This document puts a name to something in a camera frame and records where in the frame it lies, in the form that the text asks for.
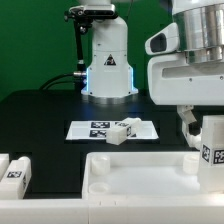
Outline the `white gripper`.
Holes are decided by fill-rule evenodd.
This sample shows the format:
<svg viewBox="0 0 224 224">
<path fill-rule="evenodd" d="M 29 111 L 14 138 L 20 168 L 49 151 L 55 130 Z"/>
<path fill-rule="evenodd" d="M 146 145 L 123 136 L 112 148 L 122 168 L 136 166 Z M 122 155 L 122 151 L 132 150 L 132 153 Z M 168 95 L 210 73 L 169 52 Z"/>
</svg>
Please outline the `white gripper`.
<svg viewBox="0 0 224 224">
<path fill-rule="evenodd" d="M 148 63 L 149 93 L 157 105 L 178 105 L 185 136 L 195 135 L 193 105 L 224 105 L 224 60 L 189 65 L 182 53 L 156 56 Z"/>
</svg>

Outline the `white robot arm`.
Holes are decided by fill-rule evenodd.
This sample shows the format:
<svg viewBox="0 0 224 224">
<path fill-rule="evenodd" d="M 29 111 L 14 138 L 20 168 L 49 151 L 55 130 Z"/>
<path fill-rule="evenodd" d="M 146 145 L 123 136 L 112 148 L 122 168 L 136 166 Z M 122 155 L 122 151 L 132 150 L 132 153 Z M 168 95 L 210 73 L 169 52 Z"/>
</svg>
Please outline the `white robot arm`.
<svg viewBox="0 0 224 224">
<path fill-rule="evenodd" d="M 111 0 L 79 0 L 93 20 L 84 95 L 99 101 L 135 94 L 127 25 Z M 145 42 L 149 93 L 157 105 L 224 105 L 224 0 L 171 0 L 172 23 Z"/>
</svg>

